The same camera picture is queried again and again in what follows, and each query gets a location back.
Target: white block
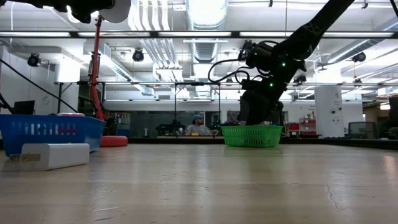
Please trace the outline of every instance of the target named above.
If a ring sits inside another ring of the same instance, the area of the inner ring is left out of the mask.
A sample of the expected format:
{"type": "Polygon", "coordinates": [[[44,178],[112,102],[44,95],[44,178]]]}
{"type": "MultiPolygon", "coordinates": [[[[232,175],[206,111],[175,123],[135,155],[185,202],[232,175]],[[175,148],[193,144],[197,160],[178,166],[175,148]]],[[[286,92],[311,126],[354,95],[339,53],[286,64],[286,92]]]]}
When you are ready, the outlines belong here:
{"type": "Polygon", "coordinates": [[[52,170],[87,164],[89,158],[89,144],[24,144],[19,162],[27,170],[52,170]]]}

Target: blue basket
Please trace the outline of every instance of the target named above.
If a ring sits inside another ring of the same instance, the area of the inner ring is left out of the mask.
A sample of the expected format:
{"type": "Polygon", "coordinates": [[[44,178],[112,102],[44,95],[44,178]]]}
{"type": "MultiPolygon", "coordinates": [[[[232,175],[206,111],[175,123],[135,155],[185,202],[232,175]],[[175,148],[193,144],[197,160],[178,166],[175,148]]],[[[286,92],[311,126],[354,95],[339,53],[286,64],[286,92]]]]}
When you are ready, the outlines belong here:
{"type": "Polygon", "coordinates": [[[25,143],[88,143],[92,152],[100,148],[104,126],[91,117],[0,114],[6,156],[20,154],[25,143]]]}

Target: red stand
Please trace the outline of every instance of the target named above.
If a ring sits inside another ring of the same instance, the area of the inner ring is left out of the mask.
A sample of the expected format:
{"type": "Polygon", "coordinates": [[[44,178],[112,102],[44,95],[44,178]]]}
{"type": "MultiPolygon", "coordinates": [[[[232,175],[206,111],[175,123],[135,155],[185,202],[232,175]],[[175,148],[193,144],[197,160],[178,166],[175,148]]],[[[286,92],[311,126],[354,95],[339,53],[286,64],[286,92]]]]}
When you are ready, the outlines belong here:
{"type": "MultiPolygon", "coordinates": [[[[98,49],[100,47],[100,30],[103,18],[101,15],[97,18],[96,32],[95,32],[95,43],[94,43],[94,59],[93,59],[93,73],[90,77],[91,92],[93,94],[94,103],[97,107],[96,116],[100,120],[104,120],[104,115],[102,114],[102,108],[100,104],[100,99],[98,99],[96,85],[97,85],[97,74],[98,74],[98,49]]],[[[118,147],[127,146],[128,140],[125,136],[102,136],[101,147],[118,147]]]]}

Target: green basket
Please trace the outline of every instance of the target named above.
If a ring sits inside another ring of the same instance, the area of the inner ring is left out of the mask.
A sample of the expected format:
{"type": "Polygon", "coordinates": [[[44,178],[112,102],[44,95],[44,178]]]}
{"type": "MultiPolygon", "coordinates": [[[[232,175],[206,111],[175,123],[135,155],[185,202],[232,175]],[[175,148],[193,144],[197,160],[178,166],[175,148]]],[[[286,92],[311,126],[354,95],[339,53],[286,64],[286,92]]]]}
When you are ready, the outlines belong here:
{"type": "Polygon", "coordinates": [[[282,126],[222,126],[227,146],[272,147],[279,145],[282,126]]]}

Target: plastic basket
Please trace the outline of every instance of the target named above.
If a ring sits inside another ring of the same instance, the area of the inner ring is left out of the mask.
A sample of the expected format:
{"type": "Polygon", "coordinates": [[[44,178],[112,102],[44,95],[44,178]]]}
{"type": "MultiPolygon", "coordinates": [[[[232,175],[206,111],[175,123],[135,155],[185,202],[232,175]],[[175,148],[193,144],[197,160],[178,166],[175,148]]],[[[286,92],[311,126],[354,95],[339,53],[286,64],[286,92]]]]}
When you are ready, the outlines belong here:
{"type": "Polygon", "coordinates": [[[282,126],[222,126],[227,146],[272,147],[280,140],[282,126]]]}
{"type": "Polygon", "coordinates": [[[98,150],[105,122],[91,117],[0,114],[6,156],[20,154],[25,143],[88,143],[98,150]]]}

